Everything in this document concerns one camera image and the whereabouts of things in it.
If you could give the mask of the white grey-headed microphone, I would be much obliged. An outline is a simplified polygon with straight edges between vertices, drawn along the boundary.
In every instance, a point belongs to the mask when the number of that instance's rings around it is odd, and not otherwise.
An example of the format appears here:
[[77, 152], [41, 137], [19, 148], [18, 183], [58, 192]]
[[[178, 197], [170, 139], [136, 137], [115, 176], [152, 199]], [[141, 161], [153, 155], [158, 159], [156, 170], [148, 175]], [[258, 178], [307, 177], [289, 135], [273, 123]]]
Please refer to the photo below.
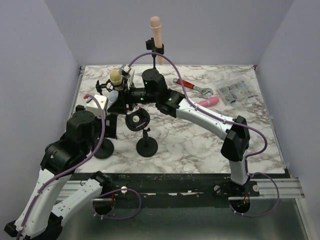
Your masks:
[[117, 90], [112, 90], [109, 95], [108, 95], [108, 103], [109, 104], [114, 104], [119, 96], [119, 92]]

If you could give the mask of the black tripod shock-mount stand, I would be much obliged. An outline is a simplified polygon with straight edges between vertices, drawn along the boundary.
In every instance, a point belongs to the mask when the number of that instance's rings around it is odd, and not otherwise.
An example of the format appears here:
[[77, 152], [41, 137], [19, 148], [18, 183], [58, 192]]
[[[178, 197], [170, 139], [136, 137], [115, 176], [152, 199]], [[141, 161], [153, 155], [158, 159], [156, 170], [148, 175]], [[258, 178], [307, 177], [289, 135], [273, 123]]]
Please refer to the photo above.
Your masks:
[[125, 87], [125, 83], [126, 81], [122, 77], [118, 81], [109, 78], [105, 83], [100, 83], [98, 80], [95, 84], [95, 89], [101, 96], [103, 96], [103, 90], [106, 90], [109, 93], [114, 91], [121, 92]]

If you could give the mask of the beige microphone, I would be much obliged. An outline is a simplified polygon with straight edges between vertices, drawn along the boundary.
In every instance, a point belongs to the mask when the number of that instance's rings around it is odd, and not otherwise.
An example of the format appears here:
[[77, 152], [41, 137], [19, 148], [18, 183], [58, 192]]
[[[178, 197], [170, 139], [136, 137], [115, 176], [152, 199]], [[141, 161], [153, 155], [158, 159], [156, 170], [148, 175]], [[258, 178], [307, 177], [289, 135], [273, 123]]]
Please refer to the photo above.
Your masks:
[[123, 90], [123, 76], [119, 73], [117, 69], [114, 69], [109, 73], [109, 79], [111, 84], [113, 85], [114, 90]]

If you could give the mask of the black clip round-base stand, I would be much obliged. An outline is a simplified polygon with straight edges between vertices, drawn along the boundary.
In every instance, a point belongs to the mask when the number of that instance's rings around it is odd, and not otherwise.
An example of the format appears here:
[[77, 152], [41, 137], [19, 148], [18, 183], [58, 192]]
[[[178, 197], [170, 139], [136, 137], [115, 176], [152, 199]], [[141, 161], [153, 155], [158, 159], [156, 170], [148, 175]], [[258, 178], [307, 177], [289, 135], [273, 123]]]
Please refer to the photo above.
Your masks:
[[100, 148], [97, 150], [94, 156], [97, 159], [107, 159], [113, 154], [114, 149], [114, 144], [108, 138], [104, 138]]

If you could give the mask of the black shock-mount round-base stand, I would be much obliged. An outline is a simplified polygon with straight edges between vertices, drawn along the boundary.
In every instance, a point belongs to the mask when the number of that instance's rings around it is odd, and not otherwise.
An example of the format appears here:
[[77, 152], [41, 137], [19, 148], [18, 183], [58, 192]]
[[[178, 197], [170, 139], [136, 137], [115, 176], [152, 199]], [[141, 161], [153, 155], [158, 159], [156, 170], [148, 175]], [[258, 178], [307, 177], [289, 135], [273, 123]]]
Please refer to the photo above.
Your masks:
[[152, 157], [158, 151], [157, 141], [148, 135], [148, 132], [151, 131], [151, 129], [147, 127], [149, 123], [150, 115], [142, 107], [125, 116], [125, 124], [129, 130], [132, 132], [142, 131], [142, 138], [140, 138], [136, 144], [136, 151], [144, 158]]

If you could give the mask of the pink microphone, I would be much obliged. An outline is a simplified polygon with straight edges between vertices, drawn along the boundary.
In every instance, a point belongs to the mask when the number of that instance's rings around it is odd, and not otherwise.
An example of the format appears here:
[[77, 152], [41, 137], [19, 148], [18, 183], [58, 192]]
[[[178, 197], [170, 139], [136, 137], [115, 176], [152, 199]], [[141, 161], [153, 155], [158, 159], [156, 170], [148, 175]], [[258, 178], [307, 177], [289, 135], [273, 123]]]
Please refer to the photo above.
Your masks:
[[219, 103], [220, 99], [218, 96], [212, 96], [209, 97], [208, 99], [205, 99], [203, 101], [198, 102], [197, 104], [202, 106], [202, 107], [210, 107], [210, 106], [215, 106]]

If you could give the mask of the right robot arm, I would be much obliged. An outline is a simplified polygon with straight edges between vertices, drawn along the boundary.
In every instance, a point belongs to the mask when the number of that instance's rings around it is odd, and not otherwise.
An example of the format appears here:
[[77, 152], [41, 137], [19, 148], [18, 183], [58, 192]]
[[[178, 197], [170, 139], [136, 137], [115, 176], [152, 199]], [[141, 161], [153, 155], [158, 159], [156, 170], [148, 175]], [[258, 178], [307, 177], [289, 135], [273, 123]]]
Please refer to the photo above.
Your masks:
[[250, 134], [244, 117], [227, 117], [187, 100], [186, 96], [168, 88], [165, 77], [158, 70], [150, 68], [142, 73], [143, 87], [135, 87], [129, 73], [112, 70], [109, 80], [114, 90], [109, 97], [108, 112], [126, 114], [137, 104], [151, 104], [164, 115], [194, 123], [223, 141], [221, 154], [229, 161], [230, 191], [241, 196], [248, 190], [248, 173], [244, 154], [249, 148]]

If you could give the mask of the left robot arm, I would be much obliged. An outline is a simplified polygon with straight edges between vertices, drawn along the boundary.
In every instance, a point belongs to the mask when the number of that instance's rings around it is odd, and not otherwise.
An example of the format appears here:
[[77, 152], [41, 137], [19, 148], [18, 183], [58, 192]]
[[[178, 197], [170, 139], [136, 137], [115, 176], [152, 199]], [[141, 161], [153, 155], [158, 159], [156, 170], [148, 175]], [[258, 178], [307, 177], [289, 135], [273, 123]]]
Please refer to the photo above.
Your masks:
[[49, 144], [40, 163], [36, 186], [20, 217], [6, 224], [4, 230], [12, 238], [55, 240], [64, 225], [78, 210], [95, 197], [107, 197], [111, 178], [101, 171], [72, 195], [56, 200], [76, 168], [87, 162], [104, 141], [105, 117], [78, 110], [66, 123], [62, 137]]

